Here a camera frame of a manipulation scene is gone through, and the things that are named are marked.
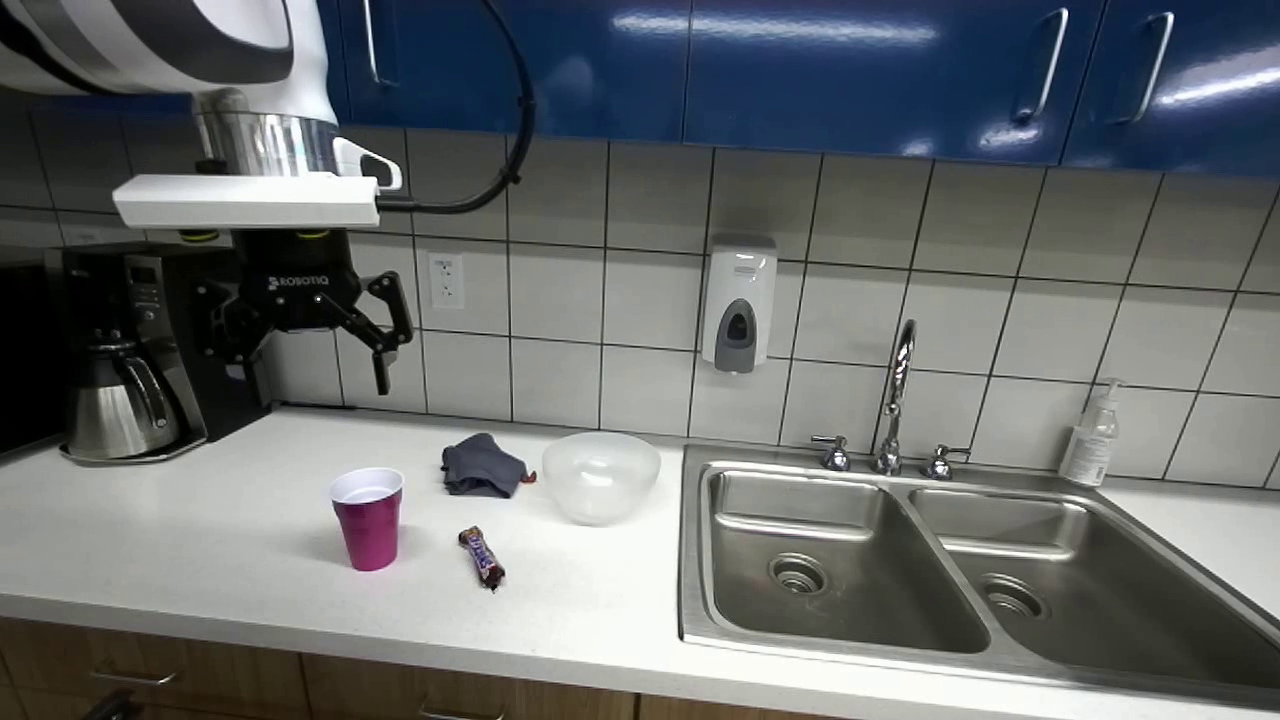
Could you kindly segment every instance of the backsplash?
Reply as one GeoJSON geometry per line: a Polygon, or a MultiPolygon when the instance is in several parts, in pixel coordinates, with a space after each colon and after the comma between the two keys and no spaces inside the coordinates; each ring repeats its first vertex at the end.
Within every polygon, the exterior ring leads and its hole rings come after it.
{"type": "MultiPolygon", "coordinates": [[[[350,136],[405,162],[418,200],[462,200],[504,158],[500,136],[350,136]]],[[[5,114],[0,250],[140,235],[107,189],[193,148],[186,121],[5,114]]],[[[1111,471],[1280,488],[1271,203],[1276,184],[1242,179],[535,142],[492,209],[353,234],[358,269],[397,269],[411,298],[392,396],[338,331],[274,342],[268,369],[301,405],[870,449],[912,317],[907,457],[973,445],[978,465],[1057,467],[1091,386],[1121,377],[1111,471]],[[698,360],[716,235],[781,250],[751,377],[698,360]]]]}

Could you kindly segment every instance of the double sink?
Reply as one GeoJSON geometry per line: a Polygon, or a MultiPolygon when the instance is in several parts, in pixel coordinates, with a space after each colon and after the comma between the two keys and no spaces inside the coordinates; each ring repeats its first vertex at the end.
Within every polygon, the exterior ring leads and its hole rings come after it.
{"type": "Polygon", "coordinates": [[[692,449],[692,643],[1280,708],[1280,627],[1089,488],[692,449]]]}

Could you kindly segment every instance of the bottle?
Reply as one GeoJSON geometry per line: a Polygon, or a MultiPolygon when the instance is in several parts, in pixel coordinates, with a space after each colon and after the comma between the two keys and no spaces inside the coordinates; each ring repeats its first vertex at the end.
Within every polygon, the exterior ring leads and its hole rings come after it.
{"type": "Polygon", "coordinates": [[[1071,424],[1071,439],[1057,476],[1089,488],[1103,484],[1117,445],[1121,445],[1121,405],[1117,405],[1117,380],[1109,380],[1089,399],[1086,416],[1071,424]]]}

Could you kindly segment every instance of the paper cup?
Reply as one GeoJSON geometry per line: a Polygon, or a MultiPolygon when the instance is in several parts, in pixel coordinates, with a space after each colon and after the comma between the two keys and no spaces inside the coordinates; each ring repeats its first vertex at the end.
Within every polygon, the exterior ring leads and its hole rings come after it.
{"type": "Polygon", "coordinates": [[[353,467],[328,484],[358,571],[387,568],[401,554],[401,471],[353,467]]]}

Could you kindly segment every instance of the white bowl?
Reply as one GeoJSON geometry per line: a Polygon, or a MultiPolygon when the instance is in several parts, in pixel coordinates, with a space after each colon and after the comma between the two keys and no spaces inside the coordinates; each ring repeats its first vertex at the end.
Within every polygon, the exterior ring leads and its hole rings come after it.
{"type": "Polygon", "coordinates": [[[656,449],[619,431],[577,431],[543,451],[543,488],[572,524],[628,519],[656,481],[656,449]]]}

